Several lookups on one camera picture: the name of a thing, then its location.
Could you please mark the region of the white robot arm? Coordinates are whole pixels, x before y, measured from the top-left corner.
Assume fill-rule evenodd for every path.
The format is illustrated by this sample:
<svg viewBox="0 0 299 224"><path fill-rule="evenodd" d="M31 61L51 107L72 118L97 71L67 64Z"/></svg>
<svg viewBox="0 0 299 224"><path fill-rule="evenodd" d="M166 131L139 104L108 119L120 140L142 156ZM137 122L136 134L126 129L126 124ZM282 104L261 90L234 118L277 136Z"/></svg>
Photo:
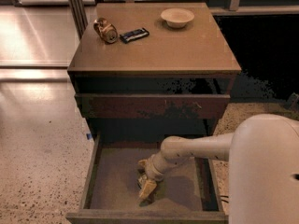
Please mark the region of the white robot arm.
<svg viewBox="0 0 299 224"><path fill-rule="evenodd" d="M188 139L169 136L139 164L139 199L188 158L229 163L229 224L299 224L299 121L252 116L232 133Z"/></svg>

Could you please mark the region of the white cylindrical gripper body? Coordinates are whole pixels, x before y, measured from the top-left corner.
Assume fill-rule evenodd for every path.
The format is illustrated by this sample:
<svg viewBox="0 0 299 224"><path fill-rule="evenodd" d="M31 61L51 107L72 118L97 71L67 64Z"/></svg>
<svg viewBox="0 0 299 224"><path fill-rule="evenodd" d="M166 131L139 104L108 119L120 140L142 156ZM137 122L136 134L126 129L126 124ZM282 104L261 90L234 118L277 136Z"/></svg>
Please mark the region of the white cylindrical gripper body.
<svg viewBox="0 0 299 224"><path fill-rule="evenodd" d="M161 153L153 154L146 160L145 172L148 179L162 181L171 169L171 164Z"/></svg>

